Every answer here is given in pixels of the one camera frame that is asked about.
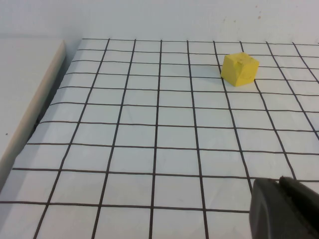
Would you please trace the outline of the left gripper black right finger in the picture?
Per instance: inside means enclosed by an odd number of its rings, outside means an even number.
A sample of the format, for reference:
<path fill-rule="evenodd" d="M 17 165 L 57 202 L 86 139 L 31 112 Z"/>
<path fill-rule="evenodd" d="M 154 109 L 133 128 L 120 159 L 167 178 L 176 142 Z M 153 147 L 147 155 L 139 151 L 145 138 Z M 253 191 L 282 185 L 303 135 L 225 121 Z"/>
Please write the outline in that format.
<path fill-rule="evenodd" d="M 279 186 L 293 207 L 298 220 L 307 229 L 308 234 L 319 238 L 319 195 L 301 182 L 281 177 Z"/>

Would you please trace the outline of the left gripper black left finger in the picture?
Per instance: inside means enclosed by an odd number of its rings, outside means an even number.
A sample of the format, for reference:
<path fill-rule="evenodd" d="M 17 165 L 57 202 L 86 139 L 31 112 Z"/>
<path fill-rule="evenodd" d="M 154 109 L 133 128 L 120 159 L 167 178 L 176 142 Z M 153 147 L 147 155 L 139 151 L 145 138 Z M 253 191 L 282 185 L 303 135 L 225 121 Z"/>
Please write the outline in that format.
<path fill-rule="evenodd" d="M 298 239 L 300 222 L 279 184 L 273 180 L 256 179 L 253 184 L 249 213 L 254 239 Z"/>

